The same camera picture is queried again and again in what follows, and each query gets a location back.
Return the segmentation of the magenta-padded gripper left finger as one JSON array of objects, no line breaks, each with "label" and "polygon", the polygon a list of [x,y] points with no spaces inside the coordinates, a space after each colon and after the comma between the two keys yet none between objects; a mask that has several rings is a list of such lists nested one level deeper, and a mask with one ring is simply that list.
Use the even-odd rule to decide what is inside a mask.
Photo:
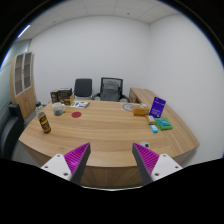
[{"label": "magenta-padded gripper left finger", "polygon": [[86,143],[65,155],[56,154],[42,169],[79,185],[90,153],[90,144]]}]

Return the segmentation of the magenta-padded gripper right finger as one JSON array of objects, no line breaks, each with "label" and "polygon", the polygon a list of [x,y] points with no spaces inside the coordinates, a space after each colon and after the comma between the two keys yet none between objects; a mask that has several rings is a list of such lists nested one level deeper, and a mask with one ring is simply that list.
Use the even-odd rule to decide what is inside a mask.
[{"label": "magenta-padded gripper right finger", "polygon": [[182,169],[168,154],[157,154],[137,143],[133,144],[132,153],[144,185]]}]

